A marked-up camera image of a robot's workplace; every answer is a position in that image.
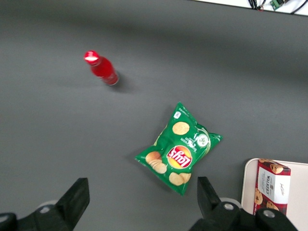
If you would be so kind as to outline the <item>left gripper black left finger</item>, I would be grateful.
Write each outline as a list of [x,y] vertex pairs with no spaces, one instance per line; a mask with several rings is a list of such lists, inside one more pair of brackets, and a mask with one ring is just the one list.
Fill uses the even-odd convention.
[[1,213],[2,231],[72,231],[90,202],[88,178],[79,178],[57,201],[41,204],[26,217]]

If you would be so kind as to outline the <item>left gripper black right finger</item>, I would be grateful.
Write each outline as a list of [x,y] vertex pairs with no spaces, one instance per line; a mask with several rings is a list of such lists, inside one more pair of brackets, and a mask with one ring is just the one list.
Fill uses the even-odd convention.
[[207,177],[198,177],[197,201],[203,217],[191,231],[296,231],[281,212],[262,208],[249,214],[233,202],[221,201]]

